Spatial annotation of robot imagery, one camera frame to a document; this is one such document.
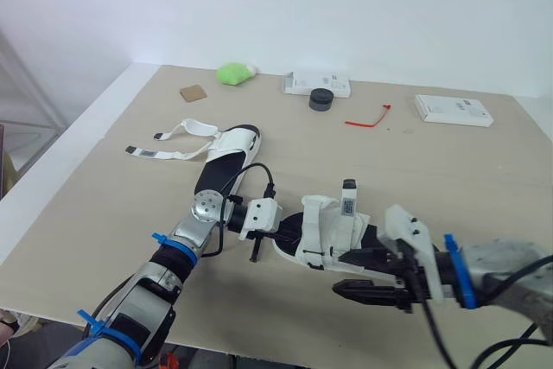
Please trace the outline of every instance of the wooden table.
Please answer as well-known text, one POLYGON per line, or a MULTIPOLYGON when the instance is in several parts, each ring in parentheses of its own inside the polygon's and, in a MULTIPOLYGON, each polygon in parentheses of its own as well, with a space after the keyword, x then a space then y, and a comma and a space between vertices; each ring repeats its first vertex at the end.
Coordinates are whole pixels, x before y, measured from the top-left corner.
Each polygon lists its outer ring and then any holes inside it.
MULTIPOLYGON (((553 246, 551 142, 513 98, 354 82, 351 98, 315 112, 307 97, 281 91, 279 76, 258 75, 232 87, 219 84, 213 71, 161 67, 78 167, 65 172, 67 180, 0 266, 0 307, 82 324, 75 310, 92 311, 149 259, 156 249, 150 234, 169 232, 186 214, 204 159, 163 162, 124 149, 198 148, 197 137, 152 139, 183 118, 223 129, 258 126, 263 142, 256 160, 270 166, 285 214, 301 210, 304 194, 339 197, 342 179, 352 177, 358 210, 375 225, 399 203, 426 223, 439 246, 446 232, 461 244, 515 237, 553 246), (179 89, 193 84, 207 98, 186 103, 179 89), (417 93, 479 99, 496 121, 490 128, 424 123, 413 105, 417 93), (384 103, 392 109, 378 127, 344 124, 370 123, 384 103)), ((84 116, 92 124, 113 112, 108 99, 99 102, 84 116)), ((77 124, 84 131, 83 120, 77 124)), ((72 128, 66 134, 78 138, 72 128)), ((254 169, 240 193, 259 197, 264 184, 264 173, 254 169)), ((23 203, 25 193, 16 196, 23 203)), ((250 263, 250 252, 251 242, 228 232, 223 253, 200 261, 175 305, 168 341, 316 369, 444 367, 419 307, 405 315, 349 302, 331 286, 351 275, 302 268, 267 241, 259 263, 250 263)), ((529 324, 495 307, 465 311, 448 301, 433 309, 459 367, 529 324)), ((510 364, 545 367, 550 350, 541 349, 523 348, 510 364)))

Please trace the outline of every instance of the black insole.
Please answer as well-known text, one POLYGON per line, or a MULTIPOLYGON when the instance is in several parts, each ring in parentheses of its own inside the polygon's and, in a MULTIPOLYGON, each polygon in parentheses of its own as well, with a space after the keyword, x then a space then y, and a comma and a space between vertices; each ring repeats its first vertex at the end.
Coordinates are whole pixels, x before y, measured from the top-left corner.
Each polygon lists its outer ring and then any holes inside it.
MULTIPOLYGON (((285 239, 275 238, 276 246, 282 251, 295 256, 300 239, 302 238, 302 223, 303 212, 298 212, 290 215, 288 218, 281 220, 277 234, 286 237, 285 239)), ((361 239, 361 248, 369 248, 373 246, 382 246, 377 238, 377 227, 367 225, 363 238, 361 239)))
MULTIPOLYGON (((218 157, 215 160, 207 162, 204 169, 201 171, 200 179, 196 183, 194 194, 202 190, 221 191, 221 188, 229 181, 231 177, 237 174, 244 167, 245 153, 231 153, 218 157)), ((226 188, 226 192, 232 189, 237 178, 232 180, 232 183, 226 188)))

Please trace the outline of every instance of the white cardboard box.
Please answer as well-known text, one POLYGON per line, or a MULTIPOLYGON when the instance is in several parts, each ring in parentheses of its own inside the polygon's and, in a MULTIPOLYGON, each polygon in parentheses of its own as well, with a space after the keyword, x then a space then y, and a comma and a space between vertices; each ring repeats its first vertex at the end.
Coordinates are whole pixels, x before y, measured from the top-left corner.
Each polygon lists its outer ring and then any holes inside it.
POLYGON ((439 95, 415 96, 415 106, 423 121, 489 127, 493 118, 478 99, 458 99, 439 95))
POLYGON ((309 95, 315 88, 326 88, 335 97, 344 99, 352 95, 349 79, 337 73, 294 71, 284 77, 284 92, 287 94, 309 95))

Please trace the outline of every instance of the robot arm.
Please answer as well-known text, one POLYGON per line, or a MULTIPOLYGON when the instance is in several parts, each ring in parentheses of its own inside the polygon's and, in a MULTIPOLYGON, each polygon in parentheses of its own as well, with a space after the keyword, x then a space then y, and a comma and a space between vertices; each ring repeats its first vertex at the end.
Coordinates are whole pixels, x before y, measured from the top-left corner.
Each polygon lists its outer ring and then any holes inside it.
POLYGON ((445 236, 446 251, 430 242, 426 226, 395 205, 386 212, 385 229, 373 246, 340 257, 396 276, 395 286, 370 280, 344 280, 334 292, 363 304, 396 306, 410 313, 414 302, 454 297, 464 309, 498 305, 534 321, 553 345, 553 265, 537 245, 508 239, 457 247, 445 236))
MULTIPOLYGON (((232 215, 234 204, 226 203, 225 222, 233 217, 236 228, 250 231, 248 219, 255 216, 263 220, 266 231, 276 229, 282 209, 271 198, 254 202, 241 211, 244 215, 232 215)), ((131 369, 150 363, 167 338, 175 320, 173 305, 211 238, 222 205, 218 192, 195 195, 191 212, 169 235, 153 235, 159 249, 101 308, 98 319, 79 312, 91 327, 90 337, 49 368, 131 369)))

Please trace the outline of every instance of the green sponge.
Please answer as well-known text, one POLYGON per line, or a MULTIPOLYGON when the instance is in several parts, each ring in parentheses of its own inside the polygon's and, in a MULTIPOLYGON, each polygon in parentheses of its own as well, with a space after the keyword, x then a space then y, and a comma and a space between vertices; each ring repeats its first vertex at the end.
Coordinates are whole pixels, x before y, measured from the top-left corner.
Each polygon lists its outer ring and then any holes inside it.
POLYGON ((255 74, 255 67, 239 62, 231 62, 217 70, 217 80, 219 80, 221 84, 236 86, 253 77, 255 74))

